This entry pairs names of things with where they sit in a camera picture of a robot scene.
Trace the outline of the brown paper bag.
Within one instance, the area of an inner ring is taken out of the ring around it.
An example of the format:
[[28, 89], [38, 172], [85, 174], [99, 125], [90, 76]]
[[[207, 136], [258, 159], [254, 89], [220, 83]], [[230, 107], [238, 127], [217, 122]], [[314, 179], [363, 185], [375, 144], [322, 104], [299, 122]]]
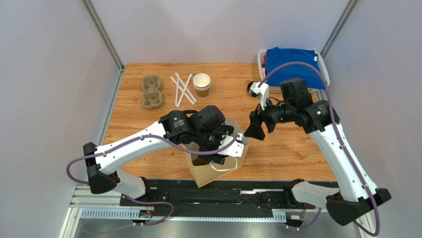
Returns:
[[199, 159], [198, 155], [185, 153], [189, 171], [194, 178], [196, 185], [201, 188], [229, 173], [242, 167], [249, 148], [249, 140], [244, 138], [242, 144], [242, 155], [240, 157], [228, 156], [224, 164], [210, 163]]

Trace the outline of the stack of paper cups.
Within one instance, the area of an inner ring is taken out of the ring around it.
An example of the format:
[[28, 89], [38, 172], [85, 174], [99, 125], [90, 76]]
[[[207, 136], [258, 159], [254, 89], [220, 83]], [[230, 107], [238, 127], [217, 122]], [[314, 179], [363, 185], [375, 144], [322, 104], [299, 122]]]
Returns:
[[199, 98], [206, 98], [210, 93], [211, 78], [205, 73], [199, 73], [193, 78], [193, 86]]

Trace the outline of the cardboard cup carrier tray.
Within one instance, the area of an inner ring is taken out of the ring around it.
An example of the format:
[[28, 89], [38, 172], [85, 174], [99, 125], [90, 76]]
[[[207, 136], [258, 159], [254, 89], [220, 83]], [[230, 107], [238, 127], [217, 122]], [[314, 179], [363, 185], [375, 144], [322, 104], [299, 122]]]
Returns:
[[159, 108], [162, 104], [161, 78], [158, 75], [148, 75], [142, 78], [141, 88], [144, 90], [141, 104], [145, 109]]

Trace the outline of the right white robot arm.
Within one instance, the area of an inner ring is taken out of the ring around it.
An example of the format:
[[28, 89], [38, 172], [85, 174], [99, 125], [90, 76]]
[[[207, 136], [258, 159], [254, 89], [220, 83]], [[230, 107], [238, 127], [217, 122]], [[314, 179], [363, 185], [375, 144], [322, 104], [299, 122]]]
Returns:
[[330, 188], [295, 179], [283, 188], [288, 204], [307, 203], [325, 209], [336, 223], [345, 226], [390, 200], [390, 192], [370, 179], [353, 151], [347, 148], [339, 117], [329, 109], [328, 101], [314, 102], [301, 78], [289, 79], [280, 88], [283, 99], [273, 103], [267, 84], [256, 81], [248, 84], [248, 94], [260, 103], [249, 115], [250, 126], [245, 136], [264, 140], [276, 124], [294, 122], [323, 153], [338, 184], [337, 188]]

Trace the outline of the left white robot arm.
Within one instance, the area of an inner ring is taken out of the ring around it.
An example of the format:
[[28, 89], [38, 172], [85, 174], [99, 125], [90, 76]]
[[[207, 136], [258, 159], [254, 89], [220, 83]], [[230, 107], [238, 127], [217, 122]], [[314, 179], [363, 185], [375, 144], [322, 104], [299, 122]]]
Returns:
[[243, 153], [243, 134], [226, 125], [214, 105], [200, 111], [173, 110], [149, 127], [120, 141], [94, 147], [84, 156], [92, 194], [116, 191], [131, 198], [149, 193], [147, 179], [134, 177], [121, 167], [152, 152], [174, 147], [223, 164], [227, 156]]

